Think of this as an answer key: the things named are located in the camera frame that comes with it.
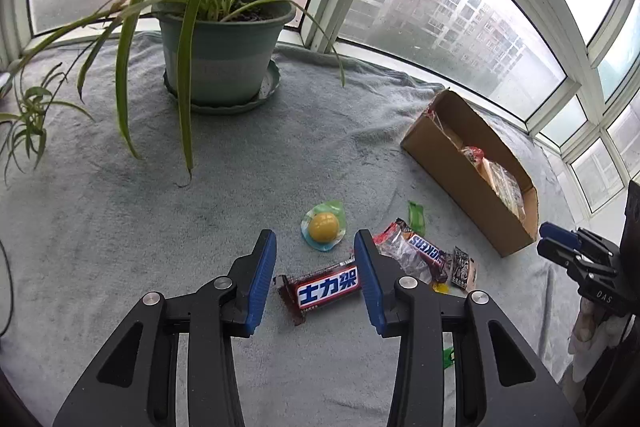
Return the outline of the white gloved right hand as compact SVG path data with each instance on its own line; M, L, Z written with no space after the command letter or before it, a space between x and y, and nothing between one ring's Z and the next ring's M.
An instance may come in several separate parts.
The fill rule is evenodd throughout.
M573 357L572 381L584 381L608 348L617 347L627 336L631 315L611 315L597 303L580 298L579 312L568 340L568 353Z

